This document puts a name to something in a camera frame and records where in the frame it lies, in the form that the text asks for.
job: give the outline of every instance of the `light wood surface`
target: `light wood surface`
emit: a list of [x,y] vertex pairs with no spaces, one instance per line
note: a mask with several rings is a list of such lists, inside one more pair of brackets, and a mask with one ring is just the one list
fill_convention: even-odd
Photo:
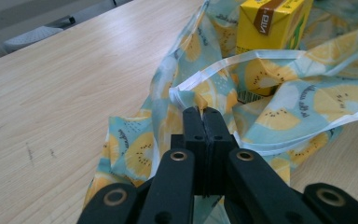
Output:
[[[109,116],[130,116],[201,0],[135,0],[0,58],[0,223],[75,223]],[[358,122],[298,168],[358,199]]]
[[65,18],[103,0],[0,0],[0,57],[4,41]]

